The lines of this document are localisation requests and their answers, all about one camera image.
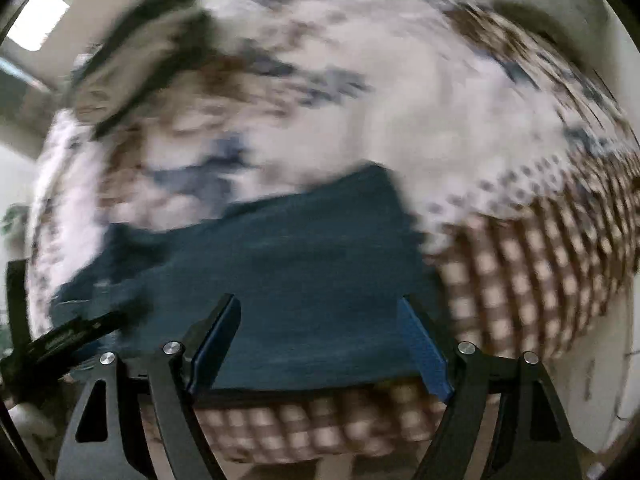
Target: ceiling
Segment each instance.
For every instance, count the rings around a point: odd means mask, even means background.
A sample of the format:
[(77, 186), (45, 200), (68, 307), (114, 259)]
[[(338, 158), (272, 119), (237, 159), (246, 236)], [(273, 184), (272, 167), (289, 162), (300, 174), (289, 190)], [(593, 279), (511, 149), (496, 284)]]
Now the ceiling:
[(30, 52), (7, 38), (0, 45), (0, 56), (56, 88), (76, 56), (89, 43), (100, 41), (114, 19), (135, 1), (73, 0), (40, 50)]

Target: dark blue cloth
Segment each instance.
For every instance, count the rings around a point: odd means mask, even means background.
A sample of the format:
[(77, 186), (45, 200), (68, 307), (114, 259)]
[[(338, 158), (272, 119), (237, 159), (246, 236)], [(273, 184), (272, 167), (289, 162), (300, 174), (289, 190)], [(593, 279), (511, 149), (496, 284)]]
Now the dark blue cloth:
[(143, 311), (108, 341), (131, 356), (180, 340), (230, 292), (242, 304), (240, 329), (215, 384), (200, 390), (305, 390), (413, 375), (398, 299), (417, 294), (436, 320), (446, 311), (418, 242), (388, 174), (368, 166), (170, 232), (111, 225), (104, 252), (62, 286), (51, 315), (58, 326), (77, 314)]

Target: bright window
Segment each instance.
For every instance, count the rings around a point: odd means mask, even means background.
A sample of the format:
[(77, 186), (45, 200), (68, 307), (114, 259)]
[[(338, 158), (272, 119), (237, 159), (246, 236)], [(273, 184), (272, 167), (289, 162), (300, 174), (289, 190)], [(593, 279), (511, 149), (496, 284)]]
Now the bright window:
[(26, 50), (39, 50), (68, 8), (63, 0), (29, 0), (7, 37)]

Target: patterned quilt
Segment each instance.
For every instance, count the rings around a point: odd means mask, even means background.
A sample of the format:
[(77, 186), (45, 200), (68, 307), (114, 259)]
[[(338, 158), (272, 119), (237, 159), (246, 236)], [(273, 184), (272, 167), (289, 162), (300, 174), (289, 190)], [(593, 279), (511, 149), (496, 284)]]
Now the patterned quilt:
[[(635, 273), (640, 149), (606, 91), (491, 2), (175, 0), (125, 17), (79, 59), (38, 162), (34, 335), (110, 222), (186, 226), (370, 160), (424, 233), (460, 340), (565, 352)], [(385, 454), (430, 439), (443, 410), (407, 378), (198, 416), (226, 458), (271, 463)]]

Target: metal screw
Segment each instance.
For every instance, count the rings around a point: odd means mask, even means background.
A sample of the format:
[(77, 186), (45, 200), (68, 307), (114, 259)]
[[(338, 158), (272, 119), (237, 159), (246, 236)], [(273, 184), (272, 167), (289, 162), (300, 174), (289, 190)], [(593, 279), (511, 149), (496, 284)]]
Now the metal screw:
[(476, 351), (476, 345), (469, 341), (463, 341), (458, 345), (458, 351), (464, 355), (471, 355)]
[(524, 352), (522, 355), (524, 357), (524, 362), (529, 363), (530, 365), (537, 365), (540, 359), (533, 352)]
[(116, 354), (113, 352), (105, 352), (100, 356), (100, 362), (103, 365), (110, 365), (116, 360)]
[(173, 355), (173, 354), (177, 354), (181, 348), (182, 348), (182, 345), (177, 341), (169, 341), (166, 345), (162, 347), (162, 351), (167, 355)]

